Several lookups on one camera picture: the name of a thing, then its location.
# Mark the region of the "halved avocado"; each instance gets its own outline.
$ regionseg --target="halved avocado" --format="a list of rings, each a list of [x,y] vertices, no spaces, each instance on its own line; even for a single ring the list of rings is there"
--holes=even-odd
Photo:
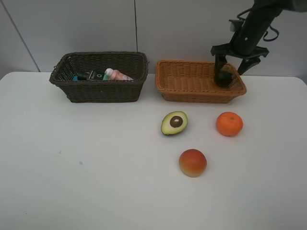
[[[188,117],[184,112],[172,112],[163,119],[161,131],[164,135],[173,135],[182,132],[188,125]]]

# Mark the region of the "toy fruit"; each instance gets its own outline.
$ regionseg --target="toy fruit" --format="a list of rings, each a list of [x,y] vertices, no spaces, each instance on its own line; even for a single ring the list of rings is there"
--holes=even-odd
[[[184,112],[172,112],[163,119],[161,131],[164,135],[182,132],[188,125],[188,117]]]
[[[243,121],[239,115],[225,112],[216,119],[216,128],[224,136],[234,137],[243,128]]]
[[[207,167],[207,160],[202,152],[196,149],[189,149],[181,154],[179,166],[186,176],[198,177]]]

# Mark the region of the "white cap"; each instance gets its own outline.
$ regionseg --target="white cap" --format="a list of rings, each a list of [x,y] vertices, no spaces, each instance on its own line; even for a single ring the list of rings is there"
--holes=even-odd
[[[113,69],[107,68],[106,71],[105,71],[105,74],[106,74],[108,77],[111,77],[113,71],[114,71]]]

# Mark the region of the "orange wicker basket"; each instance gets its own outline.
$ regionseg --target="orange wicker basket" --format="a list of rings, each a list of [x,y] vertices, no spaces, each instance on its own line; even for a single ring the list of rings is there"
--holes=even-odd
[[[223,69],[233,73],[227,88],[214,82],[214,62],[162,60],[157,63],[155,85],[167,101],[228,103],[246,93],[236,68],[227,63]]]

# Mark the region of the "dark wicker basket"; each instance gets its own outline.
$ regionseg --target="dark wicker basket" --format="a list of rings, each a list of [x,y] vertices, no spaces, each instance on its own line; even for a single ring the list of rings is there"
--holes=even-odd
[[[79,71],[104,72],[118,69],[134,81],[73,81]],[[148,74],[146,55],[139,52],[82,52],[62,57],[51,73],[50,82],[60,87],[74,103],[118,103],[138,100]]]

